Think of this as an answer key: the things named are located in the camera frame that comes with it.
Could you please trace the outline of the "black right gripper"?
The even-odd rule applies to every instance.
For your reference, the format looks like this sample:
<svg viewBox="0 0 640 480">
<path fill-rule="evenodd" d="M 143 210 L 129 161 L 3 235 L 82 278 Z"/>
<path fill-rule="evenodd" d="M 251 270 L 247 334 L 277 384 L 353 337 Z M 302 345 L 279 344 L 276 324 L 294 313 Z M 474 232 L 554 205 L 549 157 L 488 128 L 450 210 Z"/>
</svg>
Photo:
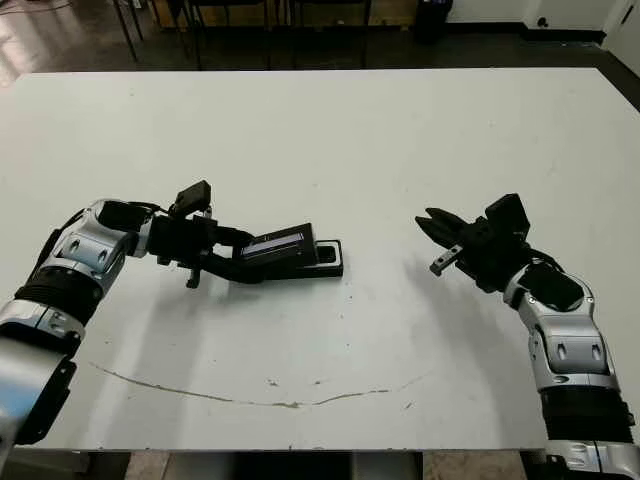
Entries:
<svg viewBox="0 0 640 480">
<path fill-rule="evenodd" d="M 427 207 L 425 211 L 427 217 L 415 217 L 418 227 L 445 248 L 429 267 L 436 276 L 455 266 L 485 293 L 503 292 L 531 259 L 522 232 L 495 226 L 485 217 L 468 223 L 441 208 Z"/>
</svg>

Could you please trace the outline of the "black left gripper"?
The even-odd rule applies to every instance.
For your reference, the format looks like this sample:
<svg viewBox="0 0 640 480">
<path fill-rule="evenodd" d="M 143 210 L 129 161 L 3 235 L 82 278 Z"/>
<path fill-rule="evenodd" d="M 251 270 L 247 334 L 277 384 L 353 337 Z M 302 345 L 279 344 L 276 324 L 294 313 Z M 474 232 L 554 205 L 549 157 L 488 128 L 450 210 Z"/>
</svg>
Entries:
<svg viewBox="0 0 640 480">
<path fill-rule="evenodd" d="M 223 246 L 248 246 L 254 236 L 246 231 L 220 226 L 217 221 L 204 216 L 191 219 L 156 216 L 149 231 L 149 253 L 158 263 L 168 265 L 176 261 L 191 271 L 188 288 L 197 288 L 201 271 L 241 284 L 258 284 L 272 270 L 296 265 L 301 253 L 294 248 L 259 252 L 248 257 L 223 257 L 213 252 L 216 244 Z"/>
</svg>

